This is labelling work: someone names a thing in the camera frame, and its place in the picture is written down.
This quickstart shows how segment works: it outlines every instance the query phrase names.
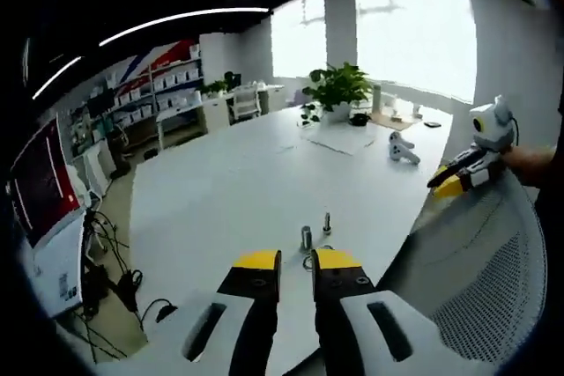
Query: ceiling light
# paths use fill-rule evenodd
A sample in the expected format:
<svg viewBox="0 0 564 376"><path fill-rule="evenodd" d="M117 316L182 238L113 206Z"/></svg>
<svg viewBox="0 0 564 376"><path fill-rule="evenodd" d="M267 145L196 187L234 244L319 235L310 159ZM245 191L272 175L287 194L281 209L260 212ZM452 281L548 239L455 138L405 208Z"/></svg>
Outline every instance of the ceiling light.
<svg viewBox="0 0 564 376"><path fill-rule="evenodd" d="M76 62L78 62L80 59L82 59L82 56L78 56L75 57L73 60L71 60L69 63L67 63L66 65L64 65L60 70L58 70L56 72L56 74L51 77L50 79L47 80L47 82L41 86L41 88L35 92L35 94L33 95L32 99L35 100L37 98L37 96L39 96L42 92L45 91L45 89L53 82L55 81L59 75L61 75L63 72L65 72L67 69L69 69L72 65L74 65Z"/></svg>
<svg viewBox="0 0 564 376"><path fill-rule="evenodd" d="M134 26L128 30L122 31L116 35L112 35L111 37L101 41L98 46L106 46L109 42L119 39L124 35L134 33L135 31L142 30L148 26L156 26L157 24L162 24L163 22L173 21L175 19L181 18L188 18L188 17L196 17L198 15L210 15L213 13L230 13L230 12L268 12L267 8L218 8L218 9L207 9L204 11L193 11L193 12L185 12L179 13L178 15L171 15L170 17L159 18L155 19L154 21L145 22L139 26Z"/></svg>

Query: white flower pot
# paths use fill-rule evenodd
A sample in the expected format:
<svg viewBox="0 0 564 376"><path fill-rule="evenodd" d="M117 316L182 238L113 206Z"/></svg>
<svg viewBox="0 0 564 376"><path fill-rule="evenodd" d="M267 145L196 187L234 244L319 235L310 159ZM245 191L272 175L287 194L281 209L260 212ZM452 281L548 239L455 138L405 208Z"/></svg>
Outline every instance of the white flower pot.
<svg viewBox="0 0 564 376"><path fill-rule="evenodd" d="M342 101L339 105L333 106L333 112L325 112L323 121L326 123L348 122L351 110L351 105Z"/></svg>

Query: red screen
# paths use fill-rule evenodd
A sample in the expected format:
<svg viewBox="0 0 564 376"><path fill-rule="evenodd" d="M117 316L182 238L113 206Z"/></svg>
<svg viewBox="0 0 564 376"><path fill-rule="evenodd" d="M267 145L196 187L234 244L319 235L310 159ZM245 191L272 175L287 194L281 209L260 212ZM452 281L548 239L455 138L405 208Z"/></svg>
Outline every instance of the red screen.
<svg viewBox="0 0 564 376"><path fill-rule="evenodd" d="M78 208L56 119L35 133L11 172L11 195L33 247L53 225Z"/></svg>

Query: window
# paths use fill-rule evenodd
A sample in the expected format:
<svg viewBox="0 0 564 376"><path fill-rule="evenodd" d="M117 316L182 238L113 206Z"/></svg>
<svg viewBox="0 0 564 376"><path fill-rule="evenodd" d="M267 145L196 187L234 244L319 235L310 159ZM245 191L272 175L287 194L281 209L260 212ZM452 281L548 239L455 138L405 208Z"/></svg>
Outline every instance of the window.
<svg viewBox="0 0 564 376"><path fill-rule="evenodd" d="M306 77L327 63L324 0L293 0L272 14L274 77Z"/></svg>
<svg viewBox="0 0 564 376"><path fill-rule="evenodd" d="M356 0L356 11L358 64L371 78L473 102L470 0Z"/></svg>

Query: human hand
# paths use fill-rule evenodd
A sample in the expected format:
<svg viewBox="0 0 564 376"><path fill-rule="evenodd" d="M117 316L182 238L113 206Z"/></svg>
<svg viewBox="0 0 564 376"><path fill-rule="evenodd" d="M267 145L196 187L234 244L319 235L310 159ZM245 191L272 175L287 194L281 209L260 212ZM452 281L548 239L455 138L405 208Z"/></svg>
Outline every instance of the human hand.
<svg viewBox="0 0 564 376"><path fill-rule="evenodd" d="M554 150L516 146L504 153L501 158L523 185L540 188L547 178L554 158Z"/></svg>

